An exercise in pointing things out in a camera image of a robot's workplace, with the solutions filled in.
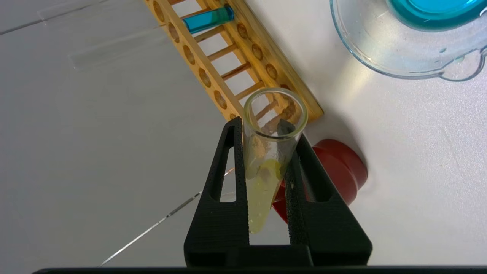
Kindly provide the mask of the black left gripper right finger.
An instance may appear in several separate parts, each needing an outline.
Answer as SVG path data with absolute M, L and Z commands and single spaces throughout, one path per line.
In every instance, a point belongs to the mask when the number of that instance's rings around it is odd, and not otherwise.
M 372 241 L 349 209 L 367 178 L 366 165 L 342 142 L 299 139 L 278 189 L 278 214 L 291 245 L 305 247 L 313 265 L 367 265 Z

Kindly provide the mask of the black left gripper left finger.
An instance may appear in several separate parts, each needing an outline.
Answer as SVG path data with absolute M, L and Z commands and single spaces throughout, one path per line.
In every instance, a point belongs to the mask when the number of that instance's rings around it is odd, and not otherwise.
M 229 150 L 234 149 L 236 201 L 221 202 Z M 249 245 L 248 204 L 245 183 L 242 119 L 224 126 L 196 212 L 184 241 L 188 267 L 219 267 L 227 254 Z

